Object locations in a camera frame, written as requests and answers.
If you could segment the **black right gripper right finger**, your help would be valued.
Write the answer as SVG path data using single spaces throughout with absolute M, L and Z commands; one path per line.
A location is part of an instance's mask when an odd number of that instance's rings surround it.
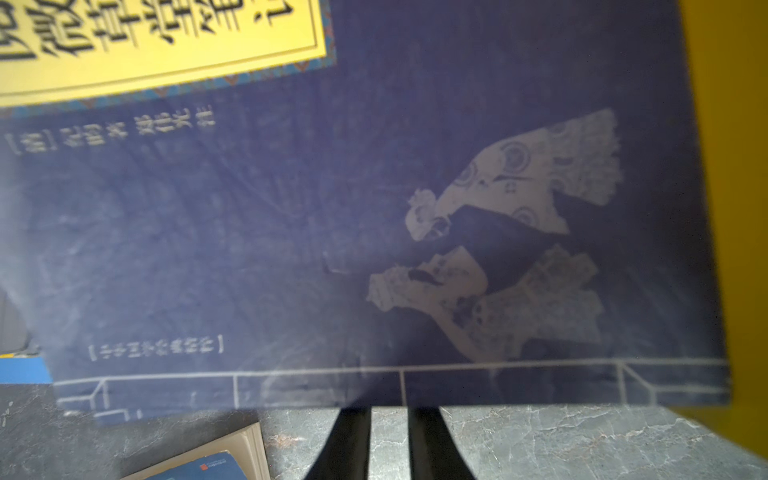
M 408 409 L 410 474 L 413 480 L 473 480 L 438 408 Z

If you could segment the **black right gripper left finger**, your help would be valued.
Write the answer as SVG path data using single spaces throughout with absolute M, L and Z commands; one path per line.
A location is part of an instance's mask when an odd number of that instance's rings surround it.
M 341 409 L 305 480 L 366 480 L 371 426 L 371 408 Z

